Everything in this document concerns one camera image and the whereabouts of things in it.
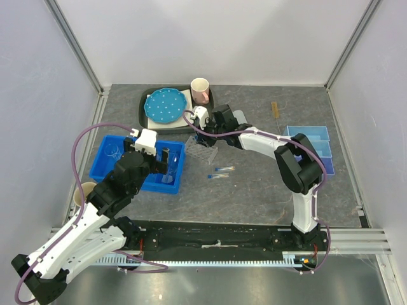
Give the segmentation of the small glass beaker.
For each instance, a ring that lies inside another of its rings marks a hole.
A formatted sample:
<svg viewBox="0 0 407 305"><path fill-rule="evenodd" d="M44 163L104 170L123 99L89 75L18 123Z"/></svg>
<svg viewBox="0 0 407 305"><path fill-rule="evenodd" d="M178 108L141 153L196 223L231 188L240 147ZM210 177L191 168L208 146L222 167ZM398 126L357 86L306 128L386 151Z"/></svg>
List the small glass beaker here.
<svg viewBox="0 0 407 305"><path fill-rule="evenodd" d="M108 143L104 148L104 155L114 162L121 158L122 153L123 149L115 143Z"/></svg>

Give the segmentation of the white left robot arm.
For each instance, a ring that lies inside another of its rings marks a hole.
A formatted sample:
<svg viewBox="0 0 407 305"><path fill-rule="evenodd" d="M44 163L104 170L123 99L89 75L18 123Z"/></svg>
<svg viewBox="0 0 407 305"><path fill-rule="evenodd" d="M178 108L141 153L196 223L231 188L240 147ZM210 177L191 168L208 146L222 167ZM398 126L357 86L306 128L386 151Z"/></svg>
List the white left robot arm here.
<svg viewBox="0 0 407 305"><path fill-rule="evenodd" d="M39 304L50 304L82 270L105 254L139 244L140 229L128 217L116 215L130 204L150 174L168 172L169 149L156 151L156 140L129 137L124 152L83 201L76 215L43 246L11 262Z"/></svg>

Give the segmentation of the clear test tube rack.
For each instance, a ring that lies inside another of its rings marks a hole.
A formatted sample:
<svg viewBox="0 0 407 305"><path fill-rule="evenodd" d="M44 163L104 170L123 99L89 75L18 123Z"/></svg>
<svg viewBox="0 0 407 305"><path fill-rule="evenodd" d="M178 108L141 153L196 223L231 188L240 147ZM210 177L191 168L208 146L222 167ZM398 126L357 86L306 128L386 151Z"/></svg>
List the clear test tube rack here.
<svg viewBox="0 0 407 305"><path fill-rule="evenodd" d="M207 147L197 142L196 136L190 136L185 143L185 153L192 158L203 161L210 165L218 152L217 147Z"/></svg>

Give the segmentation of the blue safety goggles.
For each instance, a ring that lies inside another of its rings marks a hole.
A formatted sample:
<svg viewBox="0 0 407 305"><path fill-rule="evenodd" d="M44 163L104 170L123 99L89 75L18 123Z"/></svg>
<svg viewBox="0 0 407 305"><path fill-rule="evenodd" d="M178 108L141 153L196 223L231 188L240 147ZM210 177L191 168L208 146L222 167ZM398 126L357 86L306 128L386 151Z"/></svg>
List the blue safety goggles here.
<svg viewBox="0 0 407 305"><path fill-rule="evenodd" d="M170 153L167 173L162 177L162 183L172 185L176 179L177 167L179 163L179 152Z"/></svg>

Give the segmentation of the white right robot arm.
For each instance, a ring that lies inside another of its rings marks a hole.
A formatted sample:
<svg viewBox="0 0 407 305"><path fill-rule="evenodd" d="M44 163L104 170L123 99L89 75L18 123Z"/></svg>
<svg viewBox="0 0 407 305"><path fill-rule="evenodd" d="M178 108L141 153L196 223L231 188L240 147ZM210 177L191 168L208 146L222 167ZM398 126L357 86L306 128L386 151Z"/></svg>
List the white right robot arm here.
<svg viewBox="0 0 407 305"><path fill-rule="evenodd" d="M308 137L267 133L250 125L242 111L220 105L208 112L196 106L189 121L197 133L197 142L212 147L218 140L237 149L254 151L277 162L283 183L293 192L295 231L291 242L298 250L314 243L312 231L317 227L317 192L324 182L325 166Z"/></svg>

